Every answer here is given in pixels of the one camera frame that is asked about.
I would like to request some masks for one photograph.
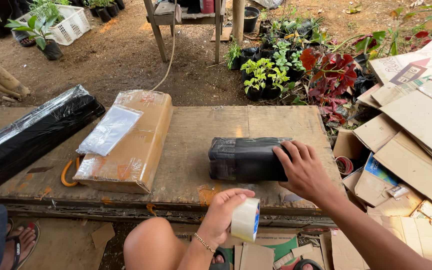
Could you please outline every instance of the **dirt ground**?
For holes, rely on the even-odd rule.
[[[290,3],[297,6],[299,15],[323,16],[322,27],[341,41],[391,27],[395,22],[389,12],[399,6],[408,11],[412,1],[365,2],[362,11],[356,14],[343,12],[350,5],[349,0],[285,0],[282,5]],[[253,1],[247,4],[263,9]],[[231,6],[229,1],[226,22],[232,18]],[[120,91],[152,89],[165,75],[168,64],[161,61],[151,25],[146,21],[143,1],[126,0],[126,7],[106,24],[91,17],[86,10],[92,29],[71,45],[60,46],[64,56],[57,61],[46,60],[35,46],[19,46],[10,36],[0,39],[0,64],[32,91],[20,103],[4,101],[0,93],[0,106],[39,106],[77,84],[82,84],[105,106],[110,106]],[[278,15],[282,9],[271,12]],[[405,27],[410,29],[422,22],[421,18],[413,19]],[[427,25],[432,28],[432,21]],[[239,72],[227,70],[224,64],[207,68],[214,64],[215,44],[210,42],[213,29],[212,25],[176,26],[173,65],[158,88],[171,95],[175,106],[254,104],[245,97]],[[161,32],[166,50],[171,52],[170,27],[161,26]],[[257,46],[257,42],[245,40],[243,43],[243,47],[252,46]],[[227,50],[228,43],[222,43],[221,62]]]

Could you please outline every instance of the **black plastic wrapped bundle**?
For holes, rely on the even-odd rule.
[[[93,122],[105,108],[81,85],[0,130],[0,185]]]
[[[209,149],[209,175],[214,180],[236,182],[287,181],[288,178],[273,152],[283,140],[291,138],[213,138]]]

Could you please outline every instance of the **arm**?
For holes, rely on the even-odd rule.
[[[279,185],[328,213],[371,270],[432,269],[432,261],[420,256],[339,193],[313,147],[297,141],[284,141],[281,145],[293,161],[282,149],[273,148],[288,178]]]
[[[242,188],[232,188],[216,194],[198,229],[199,237],[211,249],[217,249],[228,237],[233,210],[242,204],[247,197],[254,196],[253,191]],[[177,269],[208,269],[212,258],[213,252],[196,237],[193,237]]]

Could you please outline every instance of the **white plastic crate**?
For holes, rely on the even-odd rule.
[[[56,40],[57,44],[67,46],[91,29],[84,8],[58,4],[56,4],[56,7],[59,13],[64,17],[64,20],[48,29],[48,32],[51,33],[47,36],[48,39]],[[16,21],[27,26],[27,21],[33,15],[34,12],[30,11],[22,15]]]

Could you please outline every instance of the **packing tape roll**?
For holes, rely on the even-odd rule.
[[[259,199],[247,198],[233,211],[231,236],[255,242],[259,223]]]

